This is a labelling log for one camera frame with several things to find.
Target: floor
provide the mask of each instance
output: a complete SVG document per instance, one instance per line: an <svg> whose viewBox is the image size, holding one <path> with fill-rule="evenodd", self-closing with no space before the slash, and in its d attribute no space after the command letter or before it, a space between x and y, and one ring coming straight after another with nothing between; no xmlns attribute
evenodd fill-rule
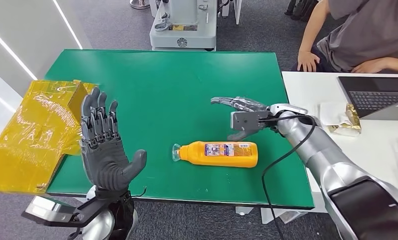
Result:
<svg viewBox="0 0 398 240"><path fill-rule="evenodd" d="M283 14L288 0L245 0L239 25L233 12L218 19L219 51L276 52L282 71L294 64L306 23ZM128 0L73 0L74 9L95 49L149 50L150 10L135 10ZM318 38L340 25L328 19ZM0 194L0 240L66 239L73 231L36 225L22 217L32 196ZM79 205L71 198L59 198ZM277 240L274 223L261 224L260 212L235 214L233 206L136 202L137 240ZM289 224L278 220L286 240L339 240L327 214L307 214Z"/></svg>

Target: yellow bag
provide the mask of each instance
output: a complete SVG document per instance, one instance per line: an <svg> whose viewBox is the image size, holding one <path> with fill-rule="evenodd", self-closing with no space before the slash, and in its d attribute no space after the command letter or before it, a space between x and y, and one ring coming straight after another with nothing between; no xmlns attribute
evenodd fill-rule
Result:
<svg viewBox="0 0 398 240"><path fill-rule="evenodd" d="M79 154L80 106L94 86L31 82L0 135L0 192L44 193L64 154Z"/></svg>

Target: person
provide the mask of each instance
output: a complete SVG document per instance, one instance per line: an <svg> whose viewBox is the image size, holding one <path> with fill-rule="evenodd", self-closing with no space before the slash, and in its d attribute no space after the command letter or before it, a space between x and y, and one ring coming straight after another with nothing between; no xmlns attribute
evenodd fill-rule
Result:
<svg viewBox="0 0 398 240"><path fill-rule="evenodd" d="M349 17L314 44L328 14ZM398 0L321 0L292 71L398 73Z"/></svg>

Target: human arm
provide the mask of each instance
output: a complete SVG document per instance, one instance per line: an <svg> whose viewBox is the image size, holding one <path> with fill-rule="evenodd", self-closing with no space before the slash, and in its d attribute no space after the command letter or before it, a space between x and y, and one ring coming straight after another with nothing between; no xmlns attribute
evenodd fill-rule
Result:
<svg viewBox="0 0 398 240"><path fill-rule="evenodd" d="M320 59L315 54L311 53L311 48L329 13L330 7L328 0L320 1L312 11L299 48L299 55L297 57L298 71L300 71L302 66L304 72L316 71L315 61L319 63Z"/></svg>
<svg viewBox="0 0 398 240"><path fill-rule="evenodd" d="M352 70L352 73L374 74L384 69L398 71L398 58L383 57L383 58L366 61L356 66Z"/></svg>

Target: bottle cap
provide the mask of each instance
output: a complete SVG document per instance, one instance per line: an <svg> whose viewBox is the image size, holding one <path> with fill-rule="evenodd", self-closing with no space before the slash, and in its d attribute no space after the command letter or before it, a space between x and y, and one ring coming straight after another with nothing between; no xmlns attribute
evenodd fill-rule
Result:
<svg viewBox="0 0 398 240"><path fill-rule="evenodd" d="M178 161L181 159L180 157L180 148L181 146L178 144L174 144L174 146L172 146L172 160L174 162Z"/></svg>

